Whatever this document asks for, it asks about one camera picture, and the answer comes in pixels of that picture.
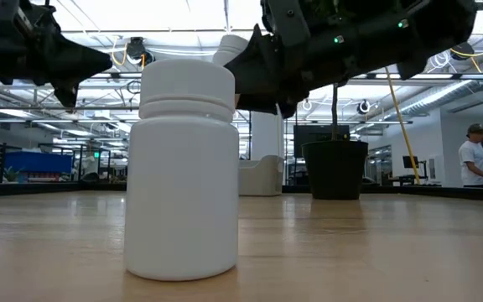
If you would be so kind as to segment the yellow pole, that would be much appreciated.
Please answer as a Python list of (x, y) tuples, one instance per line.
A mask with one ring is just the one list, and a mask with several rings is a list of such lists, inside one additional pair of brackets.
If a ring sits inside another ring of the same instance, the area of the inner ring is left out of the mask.
[(408, 150), (408, 156), (409, 156), (410, 163), (412, 165), (412, 169), (413, 169), (413, 172), (414, 172), (415, 184), (421, 185), (421, 179), (420, 179), (420, 176), (419, 176), (419, 173), (418, 173), (418, 168), (417, 168), (417, 165), (415, 164), (415, 161), (414, 161), (413, 150), (412, 150), (411, 144), (409, 142), (408, 133), (407, 133), (407, 130), (406, 130), (405, 125), (404, 125), (403, 116), (400, 112), (398, 100), (397, 100), (395, 90), (394, 90), (394, 87), (393, 87), (393, 84), (392, 84), (391, 74), (389, 72), (388, 67), (385, 66), (384, 70), (385, 70), (385, 73), (386, 73), (386, 76), (387, 76), (387, 83), (388, 83), (388, 86), (389, 86), (389, 89), (390, 89), (390, 92), (391, 92), (393, 106), (395, 108), (395, 112), (396, 112), (396, 115), (397, 115), (397, 120), (399, 121), (400, 127), (402, 129), (402, 135), (403, 135), (404, 142), (405, 142), (407, 150)]

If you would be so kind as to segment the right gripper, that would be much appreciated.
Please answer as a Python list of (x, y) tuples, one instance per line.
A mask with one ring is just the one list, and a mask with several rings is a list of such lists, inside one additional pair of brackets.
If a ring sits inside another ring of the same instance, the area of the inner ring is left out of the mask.
[(397, 63), (397, 0), (261, 0), (262, 23), (224, 65), (236, 108), (292, 117), (280, 90), (309, 91)]

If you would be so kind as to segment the white pill bottle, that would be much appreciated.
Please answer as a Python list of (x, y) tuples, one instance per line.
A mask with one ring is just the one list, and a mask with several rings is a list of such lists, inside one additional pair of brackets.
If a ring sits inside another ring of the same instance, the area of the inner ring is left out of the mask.
[(216, 65), (226, 65), (242, 53), (248, 46), (248, 43), (249, 41), (241, 36), (234, 34), (224, 35), (212, 57), (212, 62)]
[(235, 80), (201, 60), (160, 60), (142, 74), (130, 133), (124, 264), (146, 279), (224, 273), (238, 257)]

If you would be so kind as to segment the pale grey plastic basket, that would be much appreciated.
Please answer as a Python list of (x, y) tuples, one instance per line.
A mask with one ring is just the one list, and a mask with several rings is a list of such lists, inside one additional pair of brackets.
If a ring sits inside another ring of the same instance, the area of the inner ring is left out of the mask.
[(283, 190), (283, 164), (283, 158), (276, 155), (266, 155), (260, 160), (240, 160), (239, 195), (281, 195)]

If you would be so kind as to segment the person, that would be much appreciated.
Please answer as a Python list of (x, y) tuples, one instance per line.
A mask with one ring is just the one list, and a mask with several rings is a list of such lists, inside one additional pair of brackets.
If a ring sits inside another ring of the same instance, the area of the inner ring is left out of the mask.
[(471, 124), (466, 137), (458, 151), (461, 181), (465, 188), (483, 188), (483, 125)]

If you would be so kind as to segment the black monitor on stand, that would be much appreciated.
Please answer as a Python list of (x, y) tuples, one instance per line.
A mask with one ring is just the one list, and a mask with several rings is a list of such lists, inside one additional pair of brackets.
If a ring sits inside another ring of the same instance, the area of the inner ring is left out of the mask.
[(403, 156), (403, 166), (405, 169), (411, 169), (412, 174), (405, 174), (398, 177), (400, 186), (415, 185), (417, 181), (428, 180), (427, 162), (419, 161), (417, 156)]

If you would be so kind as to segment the black display screen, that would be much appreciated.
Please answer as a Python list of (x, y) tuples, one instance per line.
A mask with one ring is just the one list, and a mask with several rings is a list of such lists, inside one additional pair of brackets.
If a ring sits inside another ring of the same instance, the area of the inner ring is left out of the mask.
[(293, 126), (293, 141), (295, 158), (302, 158), (302, 146), (306, 143), (329, 141), (332, 136), (332, 125), (306, 124)]

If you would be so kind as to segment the black plant pot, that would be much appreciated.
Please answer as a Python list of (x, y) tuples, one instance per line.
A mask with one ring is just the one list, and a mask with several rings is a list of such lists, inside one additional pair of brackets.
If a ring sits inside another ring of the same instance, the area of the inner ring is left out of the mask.
[(306, 143), (302, 153), (312, 196), (318, 200), (358, 200), (368, 143), (320, 141)]

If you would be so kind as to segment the black aluminium table frame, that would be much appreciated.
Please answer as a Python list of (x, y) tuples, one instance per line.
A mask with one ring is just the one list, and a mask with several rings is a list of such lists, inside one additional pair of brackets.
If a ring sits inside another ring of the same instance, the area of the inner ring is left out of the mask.
[[(0, 184), (0, 196), (5, 195), (29, 195), (60, 193), (79, 190), (109, 190), (125, 191), (127, 186), (123, 183), (108, 184), (83, 182), (65, 183), (31, 183), (31, 184)], [(375, 186), (364, 185), (361, 188), (364, 194), (404, 194), (404, 195), (426, 195), (464, 200), (483, 200), (483, 189), (452, 188), (426, 185), (409, 186)]]

